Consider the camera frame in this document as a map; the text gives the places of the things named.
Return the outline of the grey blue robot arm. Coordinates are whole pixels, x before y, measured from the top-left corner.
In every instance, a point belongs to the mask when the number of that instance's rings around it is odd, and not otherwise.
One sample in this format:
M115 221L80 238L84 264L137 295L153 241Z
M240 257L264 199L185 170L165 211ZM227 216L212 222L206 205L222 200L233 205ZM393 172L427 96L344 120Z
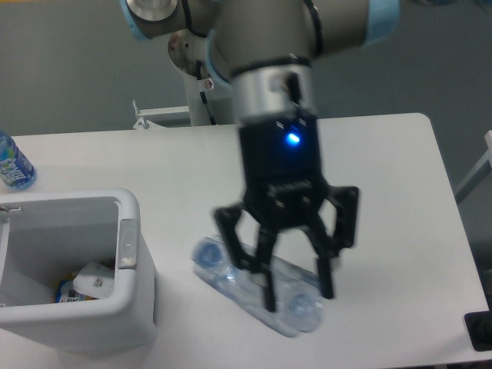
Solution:
M231 88L244 197L214 219L232 264L249 271L275 311L271 271L281 232L303 231L320 293L334 297L331 262L354 244L360 190L322 173L312 90L316 58L368 45L397 26L398 1L123 1L139 38L188 31L205 42L211 77Z

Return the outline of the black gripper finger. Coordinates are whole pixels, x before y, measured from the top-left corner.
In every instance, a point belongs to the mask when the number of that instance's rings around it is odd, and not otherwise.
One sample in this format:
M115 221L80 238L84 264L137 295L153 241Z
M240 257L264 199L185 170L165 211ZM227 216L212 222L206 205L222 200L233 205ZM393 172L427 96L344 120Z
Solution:
M317 254L319 289L321 296L326 299L335 296L331 260L337 258L342 249L354 245L359 194L360 189L355 186L327 185L321 191L303 197L306 220L304 233ZM334 228L330 234L319 214L325 201L333 205L335 210Z
M277 311L277 300L271 272L271 259L280 231L275 224L274 217L283 210L283 201L273 202L270 210L239 201L228 206L217 207L212 211L213 219L232 264L240 270L248 271L253 282L262 287L264 308L273 313ZM254 254L246 252L236 232L236 226L244 212L251 215L258 223L257 246Z

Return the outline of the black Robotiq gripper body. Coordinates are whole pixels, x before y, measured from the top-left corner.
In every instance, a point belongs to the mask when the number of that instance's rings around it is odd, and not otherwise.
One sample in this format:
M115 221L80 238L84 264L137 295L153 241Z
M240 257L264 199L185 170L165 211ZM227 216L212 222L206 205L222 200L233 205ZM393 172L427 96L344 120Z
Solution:
M328 193L321 173L317 117L301 111L238 129L244 210L264 231L326 229L319 215Z

